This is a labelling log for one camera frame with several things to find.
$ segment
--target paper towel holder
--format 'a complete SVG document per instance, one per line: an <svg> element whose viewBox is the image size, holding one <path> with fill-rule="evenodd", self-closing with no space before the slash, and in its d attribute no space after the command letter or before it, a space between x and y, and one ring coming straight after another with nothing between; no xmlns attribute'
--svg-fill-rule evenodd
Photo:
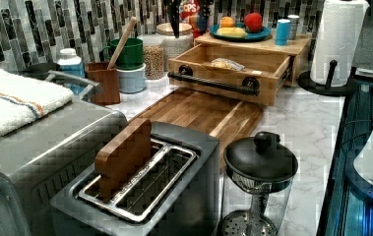
<svg viewBox="0 0 373 236"><path fill-rule="evenodd" d="M331 87L331 82L333 81L334 71L338 62L336 60L332 60L330 62L330 70L328 72L327 81L324 85L318 84L312 81L310 74L311 71L304 72L300 74L298 78L298 84L305 90L310 92L325 95L325 96L349 96L355 92L355 82L350 77L348 78L345 85L340 87Z"/></svg>

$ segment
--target blue plate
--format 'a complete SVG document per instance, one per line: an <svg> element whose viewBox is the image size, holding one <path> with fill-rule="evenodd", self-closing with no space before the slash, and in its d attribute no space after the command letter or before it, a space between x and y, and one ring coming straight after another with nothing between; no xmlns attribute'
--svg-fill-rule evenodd
<svg viewBox="0 0 373 236"><path fill-rule="evenodd" d="M237 23L236 27L242 28L243 25L244 24L242 23ZM270 30L265 27L263 27L263 29L260 32L254 32L254 33L247 32L246 37L230 37L230 36L219 35L217 34L218 29L219 29L219 25L210 26L210 34L213 37L224 39L227 41L262 41L270 35Z"/></svg>

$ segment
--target striped towel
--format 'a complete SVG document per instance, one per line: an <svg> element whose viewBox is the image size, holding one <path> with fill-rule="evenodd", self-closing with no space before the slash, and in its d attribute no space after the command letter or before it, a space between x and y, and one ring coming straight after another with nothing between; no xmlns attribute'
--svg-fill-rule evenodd
<svg viewBox="0 0 373 236"><path fill-rule="evenodd" d="M4 136L72 100L73 93L54 83L0 69L0 136Z"/></svg>

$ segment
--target kitchen counter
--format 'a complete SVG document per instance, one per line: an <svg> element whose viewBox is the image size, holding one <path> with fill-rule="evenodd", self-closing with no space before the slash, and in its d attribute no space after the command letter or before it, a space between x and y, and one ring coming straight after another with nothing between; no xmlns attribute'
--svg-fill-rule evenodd
<svg viewBox="0 0 373 236"><path fill-rule="evenodd" d="M108 106L132 119L155 102L177 89L168 78L147 81L147 88L135 94L121 93L121 103ZM315 235L333 158L340 118L342 97L325 97L302 88L282 88L275 106L265 110L252 136L259 131L280 135L281 143L296 155L299 169L293 180L280 235ZM223 210L248 208L250 198L233 186L225 191L227 207Z"/></svg>

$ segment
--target tile backsplash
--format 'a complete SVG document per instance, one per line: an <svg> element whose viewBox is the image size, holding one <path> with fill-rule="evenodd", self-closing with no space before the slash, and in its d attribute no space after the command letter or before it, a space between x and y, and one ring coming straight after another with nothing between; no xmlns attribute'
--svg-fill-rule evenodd
<svg viewBox="0 0 373 236"><path fill-rule="evenodd" d="M324 0L215 0L209 22L222 16L239 22L260 12L264 25L275 28L278 19L296 14L298 31L315 38L323 5ZM0 0L0 67L13 72L56 62L65 47L75 48L86 63L99 61L103 46L119 38L132 16L140 20L132 37L168 22L161 0Z"/></svg>

